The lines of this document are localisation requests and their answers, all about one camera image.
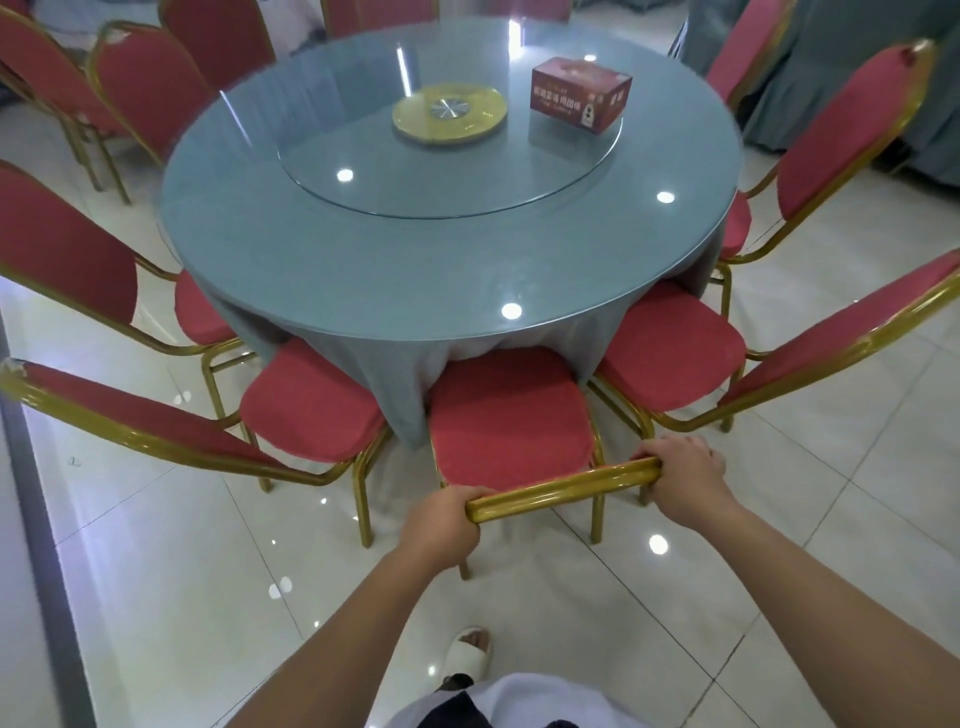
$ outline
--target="foot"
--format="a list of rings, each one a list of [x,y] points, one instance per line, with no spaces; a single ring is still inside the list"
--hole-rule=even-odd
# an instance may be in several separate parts
[[[474,684],[487,678],[490,667],[490,632],[483,627],[469,627],[461,632],[450,648],[444,660],[444,679],[457,673],[467,675]]]

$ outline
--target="white shirt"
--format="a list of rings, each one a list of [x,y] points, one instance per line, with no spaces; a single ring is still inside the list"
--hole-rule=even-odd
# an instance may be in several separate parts
[[[560,677],[518,672],[466,692],[495,728],[546,728],[554,720],[569,720],[580,728],[646,728],[600,691]],[[417,728],[430,711],[456,694],[431,693],[397,713],[385,728]]]

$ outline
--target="white slipper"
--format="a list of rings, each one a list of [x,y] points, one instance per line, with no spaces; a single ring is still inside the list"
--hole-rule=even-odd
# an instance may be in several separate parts
[[[462,642],[462,638],[472,635],[474,632],[487,632],[483,627],[468,627],[453,638],[450,648],[446,651],[444,658],[444,670],[441,672],[441,683],[447,677],[451,677],[458,672],[469,677],[473,683],[482,683],[487,679],[487,670],[490,668],[490,653],[493,648],[493,640],[487,645],[487,651],[484,652],[479,647]]]

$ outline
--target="gray curtain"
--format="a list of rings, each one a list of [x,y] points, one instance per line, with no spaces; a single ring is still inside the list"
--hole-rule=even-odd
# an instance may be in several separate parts
[[[707,72],[747,0],[690,0],[679,57]],[[744,139],[790,146],[853,71],[874,53],[917,37],[937,41],[940,58],[924,107],[904,134],[910,166],[960,185],[960,2],[799,0],[790,30],[757,83]]]

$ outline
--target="gold chair frame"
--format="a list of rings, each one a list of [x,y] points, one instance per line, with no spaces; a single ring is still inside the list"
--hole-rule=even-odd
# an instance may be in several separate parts
[[[841,187],[870,164],[894,139],[900,136],[900,132],[903,131],[906,125],[910,123],[914,114],[917,113],[917,110],[924,102],[930,75],[936,61],[936,46],[932,40],[922,39],[916,41],[910,50],[913,54],[914,64],[911,69],[912,79],[907,92],[906,104],[903,107],[903,111],[897,117],[897,120],[890,126],[886,133],[841,170],[824,189],[818,192],[806,205],[801,207],[789,220],[784,220],[783,226],[763,243],[763,245],[749,253],[742,253],[726,260],[717,261],[715,268],[720,278],[710,279],[710,282],[723,286],[720,314],[725,319],[730,319],[731,295],[733,291],[733,272],[731,266],[751,263],[773,252],[787,235],[793,232],[807,217],[816,212],[820,205],[830,199]],[[747,199],[753,199],[770,186],[773,180],[777,178],[779,168],[779,162],[774,164],[760,182],[744,193]]]
[[[178,3],[178,2],[190,2],[190,0],[160,0],[159,5],[158,5],[157,8],[156,8],[156,14],[157,14],[157,16],[158,16],[159,19],[160,19],[160,27],[163,28],[163,30],[164,30],[170,37],[173,37],[173,38],[176,38],[177,36],[174,34],[173,31],[170,30],[170,26],[167,24],[167,13],[170,11],[170,7],[171,7],[173,4],[174,4],[174,3]],[[263,11],[260,10],[259,4],[256,2],[256,0],[232,0],[232,2],[234,2],[234,3],[237,3],[237,2],[253,3],[253,5],[256,7],[256,14],[257,14],[257,17],[259,17],[259,19],[260,19],[260,22],[259,22],[260,33],[263,35],[263,39],[266,41],[267,47],[270,49],[270,55],[271,55],[271,57],[274,59],[274,60],[273,60],[273,63],[276,63],[276,51],[274,50],[274,43],[270,40],[270,33],[269,33],[269,31],[267,31],[267,23],[266,23],[266,21],[263,19]]]
[[[156,165],[160,168],[166,166],[166,161],[163,158],[163,155],[156,149],[154,149],[147,141],[139,134],[136,130],[136,127],[130,123],[127,117],[120,112],[113,102],[110,100],[109,94],[104,91],[104,87],[100,82],[100,74],[97,72],[97,61],[100,58],[100,54],[103,53],[104,48],[110,43],[110,36],[114,33],[163,33],[166,36],[170,37],[174,43],[180,48],[180,51],[190,62],[190,65],[194,67],[194,70],[197,71],[197,75],[203,84],[210,88],[209,84],[204,78],[204,74],[201,72],[200,68],[197,67],[197,64],[194,62],[193,57],[190,56],[190,53],[182,46],[182,44],[177,40],[177,38],[170,33],[167,33],[163,28],[158,28],[154,25],[144,25],[142,23],[132,23],[128,20],[111,20],[109,23],[106,23],[101,29],[100,33],[97,34],[97,40],[93,45],[93,49],[90,51],[89,55],[86,57],[85,73],[87,80],[90,83],[90,87],[93,89],[93,93],[96,94],[97,98],[100,99],[102,103],[114,118],[123,124],[124,128],[130,133],[136,142],[147,150],[147,153],[153,158]],[[214,94],[214,90],[210,88],[211,98]]]
[[[774,26],[774,32],[770,35],[760,53],[751,61],[750,67],[747,68],[747,72],[740,79],[740,83],[734,86],[733,91],[730,92],[730,98],[727,99],[727,108],[732,114],[736,114],[743,97],[754,87],[760,74],[770,63],[777,49],[780,48],[780,43],[790,27],[790,20],[793,17],[796,5],[797,0],[783,0],[780,4],[780,17],[777,19],[776,26]]]
[[[0,159],[0,167],[4,169],[9,169],[17,174],[20,174],[36,184],[43,186],[42,182],[38,181],[33,175],[25,172],[14,164],[10,164],[3,159]],[[137,266],[143,268],[143,270],[148,273],[153,274],[159,279],[176,281],[178,274],[171,273],[170,271],[163,270],[152,261],[148,260],[146,257],[138,253],[137,251],[131,249],[134,259],[136,260]],[[114,331],[119,331],[120,333],[128,336],[134,341],[139,342],[145,346],[150,347],[155,352],[160,352],[167,354],[168,356],[199,356],[200,360],[200,369],[201,373],[204,376],[204,384],[206,389],[210,394],[210,399],[213,402],[213,410],[216,412],[218,418],[224,418],[227,415],[227,411],[224,409],[224,402],[220,396],[220,389],[217,387],[217,381],[214,378],[214,375],[217,372],[222,372],[224,369],[236,366],[237,364],[242,364],[245,361],[250,361],[256,357],[255,352],[247,352],[237,356],[229,361],[221,362],[219,364],[214,364],[213,360],[220,354],[230,352],[234,349],[238,349],[244,346],[243,341],[239,338],[228,339],[227,341],[218,342],[216,344],[188,344],[188,345],[177,345],[177,344],[168,344],[165,341],[160,341],[159,339],[151,336],[149,333],[140,330],[135,327],[133,324],[121,324],[116,321],[112,321],[101,313],[94,311],[87,306],[74,301],[73,299],[63,296],[59,291],[53,290],[48,286],[40,283],[37,280],[27,278],[25,276],[19,275],[16,271],[11,270],[6,265],[0,263],[0,276],[3,276],[6,279],[12,280],[15,283],[19,283],[25,288],[29,288],[35,293],[44,296],[45,298],[61,303],[68,308],[82,313],[84,316],[87,316],[94,321],[98,321],[104,326],[112,328]],[[253,435],[252,431],[249,431],[248,428],[244,425],[245,433],[248,434],[248,440],[252,445],[256,445],[256,436]],[[261,482],[261,487],[263,487],[265,492],[270,491],[270,485],[267,482]]]
[[[690,420],[678,420],[665,412],[650,412],[634,405],[608,379],[594,375],[588,387],[640,439],[656,437],[654,423],[674,432],[693,432],[705,425],[721,422],[721,429],[730,431],[733,416],[766,401],[788,395],[828,376],[842,372],[857,362],[893,344],[950,303],[960,298],[960,269],[928,290],[916,301],[896,313],[884,324],[860,336],[830,359],[803,367],[780,379],[757,387],[754,391],[719,404]],[[763,361],[772,352],[747,351],[746,360]],[[743,375],[747,361],[731,377],[731,386]]]
[[[53,38],[50,37],[50,34],[48,34],[39,23],[32,18],[24,17],[18,12],[13,12],[12,10],[2,6],[0,6],[0,15],[11,17],[40,35],[43,40],[49,43],[57,53],[63,56],[72,67],[77,69],[77,73],[80,76],[81,81],[85,81],[84,70],[80,68],[72,58],[70,58],[70,55],[63,50],[63,47],[53,40]],[[62,109],[58,109],[55,105],[36,96],[26,82],[22,82],[17,79],[13,81],[13,84],[11,85],[11,79],[12,77],[10,73],[5,73],[4,69],[0,69],[0,81],[3,81],[4,84],[12,88],[35,109],[51,114],[57,118],[57,120],[60,122],[60,126],[63,129],[63,136],[66,138],[67,144],[70,145],[70,151],[73,153],[74,159],[84,168],[84,170],[86,170],[86,174],[90,178],[90,184],[93,185],[93,188],[97,192],[103,192],[104,188],[100,184],[100,180],[97,178],[97,174],[93,169],[93,162],[90,160],[90,156],[86,152],[86,147],[84,146],[85,143],[89,142],[89,137],[87,136],[87,133],[89,133],[89,135],[93,138],[93,142],[100,150],[100,155],[104,158],[104,162],[107,164],[110,176],[113,177],[113,182],[117,185],[117,191],[120,193],[120,198],[123,200],[124,205],[132,205],[133,202],[130,199],[130,195],[127,194],[127,188],[124,186],[123,180],[120,178],[120,173],[117,171],[113,157],[107,150],[105,138],[100,133],[100,130],[91,124],[87,124],[82,119],[71,116]]]
[[[0,363],[0,391],[28,407],[32,407],[37,412],[42,412],[68,425],[78,427],[84,432],[89,432],[116,445],[142,452],[160,460],[185,465],[189,468],[250,475],[256,477],[261,483],[264,480],[276,479],[314,487],[329,485],[352,465],[353,495],[357,506],[360,541],[364,548],[369,548],[373,543],[370,510],[367,502],[367,475],[393,434],[387,426],[384,425],[376,437],[373,438],[373,441],[355,457],[334,463],[324,473],[310,473],[297,468],[289,468],[282,464],[254,463],[242,457],[203,452],[171,442],[149,432],[123,425],[72,400],[53,394],[30,381],[23,367],[24,363],[12,358]],[[240,425],[245,432],[250,431],[247,424],[240,419],[239,411],[228,417],[208,421],[223,430]]]
[[[495,519],[506,518],[519,513],[528,513],[529,511],[540,510],[541,508],[551,508],[563,503],[572,503],[576,500],[585,500],[588,497],[593,498],[593,508],[590,513],[590,542],[599,544],[603,541],[603,516],[606,506],[605,495],[610,487],[612,490],[629,488],[632,486],[616,485],[608,482],[604,473],[610,469],[607,467],[607,461],[604,457],[603,442],[600,440],[600,432],[597,430],[593,418],[590,417],[590,432],[593,435],[593,454],[590,456],[590,470],[575,475],[568,475],[562,478],[555,478],[546,482],[517,488],[505,493],[497,493],[494,496],[482,497],[471,503],[480,503],[474,511],[480,521],[476,523],[493,521]],[[434,467],[437,471],[437,479],[440,481],[441,488],[449,487],[449,483],[440,472],[440,466],[437,464],[437,451],[433,445],[433,438],[430,439],[430,448],[433,451]],[[635,485],[649,485],[659,476],[653,477],[649,481],[638,482]],[[467,581],[470,579],[470,569],[467,562],[460,565],[460,577]]]

